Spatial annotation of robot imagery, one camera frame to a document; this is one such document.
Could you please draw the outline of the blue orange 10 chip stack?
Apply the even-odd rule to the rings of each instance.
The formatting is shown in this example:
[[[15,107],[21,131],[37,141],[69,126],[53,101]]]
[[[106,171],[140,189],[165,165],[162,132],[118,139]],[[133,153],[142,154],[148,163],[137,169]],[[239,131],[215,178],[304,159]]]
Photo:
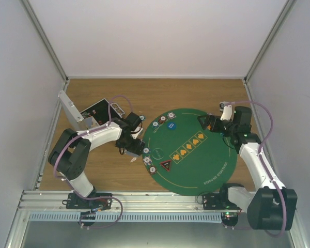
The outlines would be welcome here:
[[[176,117],[176,115],[174,112],[168,112],[167,117],[168,117],[168,119],[174,119]]]

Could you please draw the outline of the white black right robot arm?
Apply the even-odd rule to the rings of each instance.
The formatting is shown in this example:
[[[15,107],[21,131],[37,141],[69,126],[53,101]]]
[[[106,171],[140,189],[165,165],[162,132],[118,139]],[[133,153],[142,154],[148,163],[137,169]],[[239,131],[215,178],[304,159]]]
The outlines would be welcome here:
[[[264,230],[274,236],[289,231],[293,224],[297,204],[295,190],[288,189],[275,174],[264,154],[264,142],[251,131],[252,110],[246,106],[232,107],[232,103],[220,103],[221,116],[206,114],[197,120],[203,130],[220,133],[230,141],[230,147],[245,162],[253,179],[256,193],[250,193],[238,183],[225,183],[218,193],[202,196],[204,209],[220,205],[227,212],[221,216],[223,225],[234,228],[240,209],[247,215],[251,229]]]

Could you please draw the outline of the clear round dealer button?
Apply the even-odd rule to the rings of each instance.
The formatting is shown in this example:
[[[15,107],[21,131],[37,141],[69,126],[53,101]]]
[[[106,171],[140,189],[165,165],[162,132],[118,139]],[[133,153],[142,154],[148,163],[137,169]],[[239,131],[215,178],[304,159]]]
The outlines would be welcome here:
[[[155,160],[161,160],[164,157],[164,151],[161,148],[155,148],[151,154]]]

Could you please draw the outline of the black red triangular all-in button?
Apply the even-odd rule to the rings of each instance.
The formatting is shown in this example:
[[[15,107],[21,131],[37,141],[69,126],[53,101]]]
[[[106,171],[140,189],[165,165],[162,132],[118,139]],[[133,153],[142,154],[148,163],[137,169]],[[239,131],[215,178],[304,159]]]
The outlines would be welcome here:
[[[171,161],[171,160],[166,160],[166,161],[160,162],[160,165],[161,165],[167,172],[170,172],[170,171],[171,171],[172,161]]]

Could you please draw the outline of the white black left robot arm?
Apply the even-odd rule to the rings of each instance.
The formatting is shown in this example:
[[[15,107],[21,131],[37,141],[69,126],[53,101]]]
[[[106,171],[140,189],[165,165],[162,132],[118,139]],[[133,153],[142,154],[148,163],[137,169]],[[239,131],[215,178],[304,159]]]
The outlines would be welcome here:
[[[107,123],[90,130],[66,129],[48,157],[54,167],[53,175],[71,186],[83,208],[92,208],[96,204],[95,187],[84,172],[89,153],[115,142],[115,147],[139,157],[145,148],[145,142],[138,138],[142,129],[141,118],[133,112],[123,119],[110,118]]]

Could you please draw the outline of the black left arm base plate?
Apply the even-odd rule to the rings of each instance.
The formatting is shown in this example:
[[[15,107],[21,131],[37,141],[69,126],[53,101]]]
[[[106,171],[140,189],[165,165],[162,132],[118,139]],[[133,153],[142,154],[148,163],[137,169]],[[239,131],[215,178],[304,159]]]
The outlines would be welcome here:
[[[111,209],[112,199],[105,197],[112,197],[111,193],[92,193],[90,197],[101,197],[97,200],[86,200],[80,198],[75,193],[69,193],[68,198],[62,201],[62,204],[67,209],[84,209],[84,210],[107,210]]]

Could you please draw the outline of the blue small blind button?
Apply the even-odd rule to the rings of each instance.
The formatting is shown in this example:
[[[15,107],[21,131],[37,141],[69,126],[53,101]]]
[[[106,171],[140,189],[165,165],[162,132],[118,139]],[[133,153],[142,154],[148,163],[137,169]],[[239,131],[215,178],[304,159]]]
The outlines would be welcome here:
[[[170,121],[168,124],[167,124],[167,128],[171,131],[175,130],[177,127],[176,123],[173,122],[173,121]]]

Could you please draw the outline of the blue 50 chips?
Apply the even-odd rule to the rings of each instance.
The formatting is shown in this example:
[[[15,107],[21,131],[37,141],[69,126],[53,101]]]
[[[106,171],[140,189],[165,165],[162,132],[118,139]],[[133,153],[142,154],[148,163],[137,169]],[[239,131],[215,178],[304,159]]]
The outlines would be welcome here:
[[[151,149],[150,149],[150,148],[145,147],[145,148],[143,149],[143,154],[150,154],[150,153],[151,153]]]
[[[151,126],[155,129],[159,126],[159,122],[158,121],[153,121]]]

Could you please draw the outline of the red 100 chip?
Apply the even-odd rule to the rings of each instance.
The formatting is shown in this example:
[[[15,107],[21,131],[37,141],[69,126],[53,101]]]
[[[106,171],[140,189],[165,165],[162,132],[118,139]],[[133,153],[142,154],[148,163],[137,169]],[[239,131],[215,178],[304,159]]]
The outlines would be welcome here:
[[[166,117],[164,115],[162,115],[160,118],[159,118],[159,124],[163,124],[166,122]]]
[[[150,166],[148,171],[151,175],[154,175],[157,173],[157,168],[155,166]]]

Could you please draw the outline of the blue playing card deck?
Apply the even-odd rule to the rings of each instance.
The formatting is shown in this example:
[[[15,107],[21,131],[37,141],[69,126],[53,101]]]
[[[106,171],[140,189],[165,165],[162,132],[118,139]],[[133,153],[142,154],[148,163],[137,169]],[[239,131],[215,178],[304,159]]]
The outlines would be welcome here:
[[[131,157],[137,157],[137,158],[140,156],[140,155],[137,155],[137,154],[128,152],[128,151],[126,151],[125,154],[126,154],[126,155],[129,155],[129,156],[131,156]]]

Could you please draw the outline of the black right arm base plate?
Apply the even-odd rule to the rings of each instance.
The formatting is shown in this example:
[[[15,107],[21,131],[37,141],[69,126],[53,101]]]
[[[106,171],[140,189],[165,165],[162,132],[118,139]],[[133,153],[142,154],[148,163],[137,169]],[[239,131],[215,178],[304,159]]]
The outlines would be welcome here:
[[[231,203],[225,197],[221,197],[219,193],[202,195],[202,203],[204,210],[239,210],[237,205]]]

